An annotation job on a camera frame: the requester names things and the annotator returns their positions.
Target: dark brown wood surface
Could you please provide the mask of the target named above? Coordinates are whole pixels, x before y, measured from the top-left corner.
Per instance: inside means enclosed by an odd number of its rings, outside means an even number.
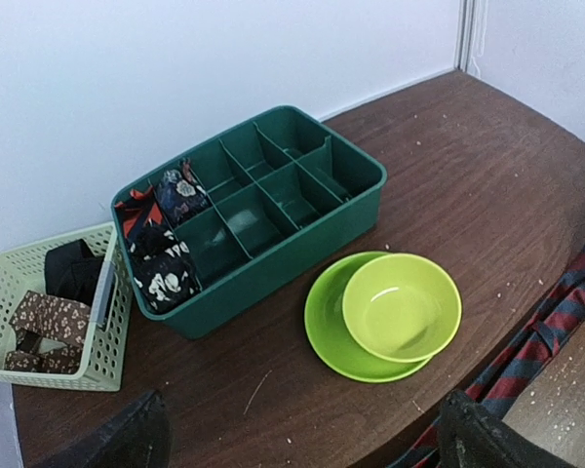
[[[185,340],[135,312],[117,394],[18,387],[25,460],[41,460],[159,388],[175,468],[384,461],[411,438],[419,409],[490,359],[585,240],[585,144],[471,77],[442,76],[328,125],[388,170],[377,227],[205,339]],[[443,265],[460,288],[463,321],[419,373],[370,385],[316,357],[303,303],[328,264],[386,245]]]
[[[534,444],[585,468],[585,323],[504,420]]]

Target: red and navy plaid cloth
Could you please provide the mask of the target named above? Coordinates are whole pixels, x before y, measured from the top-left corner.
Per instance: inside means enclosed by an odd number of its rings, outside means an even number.
[[[585,320],[585,246],[494,362],[466,389],[470,398],[502,418],[527,385],[559,353]],[[388,468],[438,466],[439,418]]]

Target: white wall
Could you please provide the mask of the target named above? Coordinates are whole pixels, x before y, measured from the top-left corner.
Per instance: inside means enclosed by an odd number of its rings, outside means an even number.
[[[459,0],[0,0],[0,251],[268,107],[334,113],[453,65]]]
[[[468,72],[585,141],[585,0],[476,0]]]

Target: green plastic container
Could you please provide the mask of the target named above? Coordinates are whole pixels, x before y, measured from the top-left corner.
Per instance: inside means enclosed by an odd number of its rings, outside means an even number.
[[[175,229],[203,290],[157,315],[133,288],[145,317],[188,338],[221,326],[371,229],[387,178],[360,148],[285,106],[180,154],[121,190],[113,206],[186,158],[213,203]],[[129,258],[123,238],[120,246]]]

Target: white plastic basket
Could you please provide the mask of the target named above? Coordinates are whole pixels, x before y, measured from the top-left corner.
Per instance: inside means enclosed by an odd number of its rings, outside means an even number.
[[[11,316],[26,291],[45,292],[46,252],[78,239],[83,239],[95,255],[104,255],[80,369],[73,374],[4,370],[7,353],[16,348],[16,334],[9,325]],[[104,320],[110,294],[112,302],[108,317]],[[112,222],[1,253],[0,381],[67,390],[118,391],[121,387],[131,302],[130,279],[117,247],[117,231]]]

